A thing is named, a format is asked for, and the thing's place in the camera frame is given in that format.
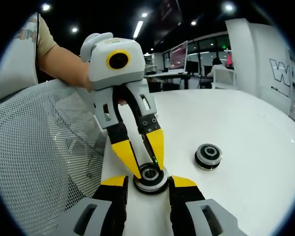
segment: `computer monitor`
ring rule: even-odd
[[[169,72],[183,73],[186,71],[188,41],[179,44],[171,50]]]
[[[199,63],[197,61],[187,61],[186,71],[190,74],[199,72]]]
[[[205,76],[207,76],[208,73],[211,72],[212,67],[213,67],[212,65],[205,65],[205,66],[204,66],[204,68],[205,68]]]

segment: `white round table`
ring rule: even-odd
[[[197,89],[154,94],[165,136],[169,175],[197,183],[238,219],[250,236],[273,234],[295,203],[295,123],[284,113],[235,90]],[[150,162],[130,108],[119,108],[139,164]],[[201,144],[218,146],[219,167],[207,172],[195,164]],[[125,236],[172,236],[168,189],[145,196],[131,172],[106,143],[102,179],[129,175]]]

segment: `window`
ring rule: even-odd
[[[210,49],[215,49],[216,47],[213,38],[208,38],[208,39],[199,41],[199,46],[201,50],[203,49],[210,50]]]
[[[164,68],[169,68],[169,53],[164,53],[163,58],[164,58]]]
[[[216,53],[203,53],[201,54],[201,68],[202,74],[205,74],[205,65],[212,66],[212,61],[216,58]]]
[[[231,43],[230,43],[230,38],[227,35],[221,35],[221,36],[217,36],[215,37],[216,43],[217,43],[217,47],[219,49],[231,49]]]
[[[230,66],[227,64],[227,52],[218,52],[218,57],[225,66]]]
[[[197,43],[196,42],[188,43],[188,53],[194,53],[196,51],[197,51]]]

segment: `person sitting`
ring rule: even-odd
[[[210,71],[210,73],[208,73],[208,77],[213,77],[213,71],[214,69],[216,68],[222,68],[222,69],[225,69],[226,67],[222,64],[221,60],[219,58],[214,58],[213,59],[213,67],[212,67],[212,70]]]

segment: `monitor screen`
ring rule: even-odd
[[[171,51],[169,69],[185,69],[187,60],[188,41],[178,45]]]

